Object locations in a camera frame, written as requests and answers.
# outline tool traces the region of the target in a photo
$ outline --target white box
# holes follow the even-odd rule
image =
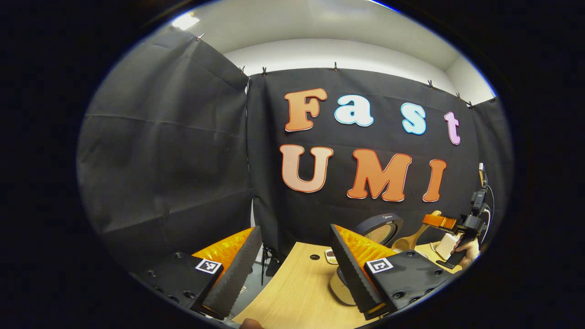
[[[449,233],[445,233],[443,239],[439,242],[439,245],[435,248],[437,253],[444,259],[448,259],[451,256],[451,251],[455,243],[459,240],[459,237],[453,236]]]

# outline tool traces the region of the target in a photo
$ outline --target wooden table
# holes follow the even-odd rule
[[[327,262],[327,249],[297,242],[266,287],[233,321],[242,323],[252,318],[264,329],[349,329],[376,321],[378,318],[366,321],[357,306],[341,304],[329,291],[329,281],[338,265]],[[427,254],[432,262],[442,259],[429,244],[416,246],[415,250]],[[310,259],[313,254],[320,258]],[[454,273],[461,266],[444,269]]]

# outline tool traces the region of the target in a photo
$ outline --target hand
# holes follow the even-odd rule
[[[240,329],[264,329],[260,325],[260,323],[256,320],[252,320],[251,318],[244,319]]]
[[[467,250],[467,252],[465,253],[465,256],[463,257],[461,262],[459,262],[459,265],[461,265],[462,268],[467,268],[469,266],[469,264],[471,264],[472,261],[477,257],[477,255],[479,255],[479,243],[477,242],[477,238],[475,238],[473,241],[470,241],[462,246],[459,246],[460,242],[461,242],[461,237],[459,238],[459,240],[457,241],[457,243],[453,247],[453,250],[451,251],[451,255],[453,255],[454,252]]]

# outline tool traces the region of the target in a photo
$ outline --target wooden spoon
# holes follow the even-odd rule
[[[441,216],[441,212],[438,210],[433,211],[431,214],[433,216]],[[429,224],[422,224],[421,228],[418,231],[411,235],[410,237],[400,238],[392,244],[392,249],[396,252],[402,252],[405,250],[414,250],[414,247],[417,245],[418,237],[429,227]]]

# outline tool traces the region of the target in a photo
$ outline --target black backdrop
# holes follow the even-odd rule
[[[479,159],[486,166],[488,184],[495,198],[495,208],[492,208],[493,220],[486,233],[486,243],[482,246],[482,250],[485,250],[502,223],[512,194],[514,150],[508,119],[496,98],[473,105],[470,112],[476,126]],[[494,200],[491,194],[486,200],[488,205],[493,207]]]
[[[314,125],[306,131],[286,132],[289,120],[289,92],[323,88],[327,99],[319,103],[319,115],[307,117]],[[342,95],[360,95],[370,102],[373,124],[341,124],[333,113]],[[426,132],[406,133],[400,106],[411,102],[426,112]],[[472,192],[479,186],[478,136],[464,101],[454,95],[406,78],[370,71],[332,68],[311,68],[268,72],[266,76],[251,76],[248,90],[248,148],[250,173],[255,187],[254,218],[265,230],[264,243],[279,254],[286,255],[295,241],[327,245],[329,224],[353,229],[355,225],[383,213],[397,213],[404,219],[398,234],[404,237],[416,232],[425,214],[441,210],[457,216],[468,213]],[[449,139],[447,122],[443,118],[452,111],[459,121],[459,145]],[[486,140],[496,147],[493,141]],[[290,189],[281,175],[283,144],[300,145],[305,149],[299,162],[299,177],[311,180],[314,156],[310,148],[324,146],[333,149],[329,158],[326,181],[319,191],[303,193]],[[346,193],[354,183],[356,159],[352,153],[359,148],[374,150],[385,168],[396,153],[412,157],[404,184],[405,199],[401,202],[349,198]],[[447,162],[440,189],[440,199],[433,203],[422,200],[431,178],[429,161]],[[444,233],[428,229],[420,242],[440,240]]]
[[[249,227],[246,83],[203,40],[165,29],[96,92],[79,137],[80,193],[94,229],[129,270]]]

